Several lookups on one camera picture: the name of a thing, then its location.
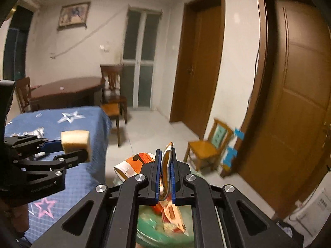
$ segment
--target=wooden chair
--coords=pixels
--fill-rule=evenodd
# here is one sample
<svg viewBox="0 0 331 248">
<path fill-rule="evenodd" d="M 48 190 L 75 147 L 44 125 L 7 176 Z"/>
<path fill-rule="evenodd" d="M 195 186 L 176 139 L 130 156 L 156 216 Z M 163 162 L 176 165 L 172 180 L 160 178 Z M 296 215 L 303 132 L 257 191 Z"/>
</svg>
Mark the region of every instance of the wooden chair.
<svg viewBox="0 0 331 248">
<path fill-rule="evenodd" d="M 197 171 L 201 169 L 203 160 L 208 162 L 212 170 L 215 170 L 220 162 L 222 152 L 233 135 L 233 130 L 228 125 L 216 118 L 214 121 L 207 141 L 188 142 L 184 162 L 187 162 L 188 157 L 192 160 L 190 156 L 190 151 L 192 151 L 196 156 L 196 160 L 192 161 Z"/>
<path fill-rule="evenodd" d="M 21 113 L 29 112 L 29 100 L 31 97 L 30 77 L 25 77 L 16 81 L 15 94 L 19 101 Z"/>
<path fill-rule="evenodd" d="M 102 89 L 102 102 L 103 103 L 118 103 L 120 106 L 120 115 L 124 114 L 124 121 L 127 124 L 127 102 L 126 97 L 116 94 L 119 88 L 120 75 L 124 65 L 122 64 L 109 64 L 100 65 L 102 78 L 108 77 L 108 83 L 111 94 L 106 98 L 106 88 Z"/>
<path fill-rule="evenodd" d="M 117 132 L 117 143 L 120 147 L 120 110 L 118 103 L 105 103 L 101 105 L 101 108 L 105 111 L 110 119 L 116 119 L 116 132 Z"/>
</svg>

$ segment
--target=picture frame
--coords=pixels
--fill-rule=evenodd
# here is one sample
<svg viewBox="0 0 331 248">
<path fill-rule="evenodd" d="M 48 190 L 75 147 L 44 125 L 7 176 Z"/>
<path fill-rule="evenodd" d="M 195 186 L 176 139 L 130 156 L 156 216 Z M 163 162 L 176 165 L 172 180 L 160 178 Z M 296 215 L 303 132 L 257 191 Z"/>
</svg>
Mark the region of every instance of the picture frame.
<svg viewBox="0 0 331 248">
<path fill-rule="evenodd" d="M 58 22 L 58 31 L 86 26 L 88 10 L 91 2 L 81 2 L 65 5 L 61 8 Z"/>
</svg>

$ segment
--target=brown dining table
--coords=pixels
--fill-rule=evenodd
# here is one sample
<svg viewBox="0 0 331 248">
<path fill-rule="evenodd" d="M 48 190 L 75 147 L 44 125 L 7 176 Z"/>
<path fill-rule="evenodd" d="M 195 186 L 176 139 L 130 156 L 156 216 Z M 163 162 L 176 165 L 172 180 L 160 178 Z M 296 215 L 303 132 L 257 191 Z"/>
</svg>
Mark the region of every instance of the brown dining table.
<svg viewBox="0 0 331 248">
<path fill-rule="evenodd" d="M 31 91 L 31 111 L 95 105 L 94 94 L 105 86 L 102 77 L 62 79 Z"/>
</svg>

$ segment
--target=wooden door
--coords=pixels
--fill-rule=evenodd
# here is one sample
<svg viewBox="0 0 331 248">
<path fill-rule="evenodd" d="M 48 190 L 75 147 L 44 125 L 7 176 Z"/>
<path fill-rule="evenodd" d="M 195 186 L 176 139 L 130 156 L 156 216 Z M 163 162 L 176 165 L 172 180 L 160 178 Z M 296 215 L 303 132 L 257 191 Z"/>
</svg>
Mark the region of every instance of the wooden door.
<svg viewBox="0 0 331 248">
<path fill-rule="evenodd" d="M 326 173 L 331 42 L 315 7 L 277 0 L 275 8 L 278 44 L 270 91 L 239 174 L 286 216 L 307 184 L 317 185 L 321 170 Z"/>
<path fill-rule="evenodd" d="M 221 6 L 197 12 L 183 122 L 200 138 L 207 127 L 221 62 Z"/>
</svg>

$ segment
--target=bolt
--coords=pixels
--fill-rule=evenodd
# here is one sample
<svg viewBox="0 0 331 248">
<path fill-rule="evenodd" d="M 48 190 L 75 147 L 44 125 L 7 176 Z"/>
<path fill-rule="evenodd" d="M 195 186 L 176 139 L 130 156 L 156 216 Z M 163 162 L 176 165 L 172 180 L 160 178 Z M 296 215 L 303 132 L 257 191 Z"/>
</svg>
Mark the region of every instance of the bolt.
<svg viewBox="0 0 331 248">
<path fill-rule="evenodd" d="M 226 185 L 224 190 L 228 193 L 232 193 L 234 191 L 234 186 L 233 185 Z"/>
<path fill-rule="evenodd" d="M 194 181 L 196 179 L 196 177 L 193 174 L 188 174 L 185 176 L 185 179 L 188 181 Z"/>
<path fill-rule="evenodd" d="M 95 188 L 95 190 L 97 191 L 97 192 L 103 192 L 103 191 L 105 191 L 107 189 L 107 187 L 105 186 L 105 185 L 98 185 L 96 188 Z"/>
<path fill-rule="evenodd" d="M 137 181 L 143 181 L 146 179 L 146 176 L 143 174 L 137 174 L 135 178 Z"/>
</svg>

